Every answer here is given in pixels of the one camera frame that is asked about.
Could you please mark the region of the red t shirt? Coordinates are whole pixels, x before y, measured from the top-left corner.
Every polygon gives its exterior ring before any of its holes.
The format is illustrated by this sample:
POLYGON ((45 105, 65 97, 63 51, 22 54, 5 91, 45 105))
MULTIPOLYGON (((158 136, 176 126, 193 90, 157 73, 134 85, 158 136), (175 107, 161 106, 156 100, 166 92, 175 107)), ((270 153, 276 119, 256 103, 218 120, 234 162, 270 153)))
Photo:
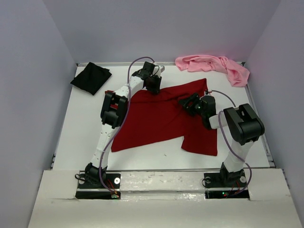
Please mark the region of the red t shirt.
POLYGON ((111 150, 118 152, 183 137, 183 150, 217 156, 217 130, 206 129, 199 115, 191 116, 178 103, 194 93, 203 95, 207 88, 204 78, 163 88, 156 95, 140 90, 131 98, 128 116, 111 150))

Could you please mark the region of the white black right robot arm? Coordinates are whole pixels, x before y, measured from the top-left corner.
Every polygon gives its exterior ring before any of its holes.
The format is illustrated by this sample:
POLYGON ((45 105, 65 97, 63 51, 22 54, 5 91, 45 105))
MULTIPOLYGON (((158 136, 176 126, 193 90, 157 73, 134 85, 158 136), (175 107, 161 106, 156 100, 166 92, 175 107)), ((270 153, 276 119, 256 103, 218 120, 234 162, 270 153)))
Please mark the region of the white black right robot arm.
POLYGON ((245 177, 246 157, 254 142, 265 133, 265 127, 250 104, 242 104, 216 112, 216 101, 211 95, 197 93, 179 100, 190 115, 199 115, 207 130, 223 130, 228 127, 232 142, 227 143, 229 152, 219 172, 205 173, 202 184, 205 188, 233 188, 245 190, 252 176, 245 177))

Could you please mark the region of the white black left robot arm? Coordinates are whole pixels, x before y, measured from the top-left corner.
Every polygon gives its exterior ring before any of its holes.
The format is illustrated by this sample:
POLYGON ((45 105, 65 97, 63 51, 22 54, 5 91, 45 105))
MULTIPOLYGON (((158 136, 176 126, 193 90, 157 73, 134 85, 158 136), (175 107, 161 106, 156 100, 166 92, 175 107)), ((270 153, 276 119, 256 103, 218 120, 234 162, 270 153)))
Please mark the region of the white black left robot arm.
POLYGON ((108 166, 108 156, 116 135, 121 130, 130 109, 131 98, 142 89, 146 89, 154 94, 160 92, 161 73, 165 70, 160 66, 150 62, 144 62, 143 67, 133 74, 130 74, 131 67, 127 72, 127 83, 121 88, 105 93, 101 110, 102 129, 94 155, 85 168, 85 180, 92 186, 112 191, 106 185, 106 169, 108 166))

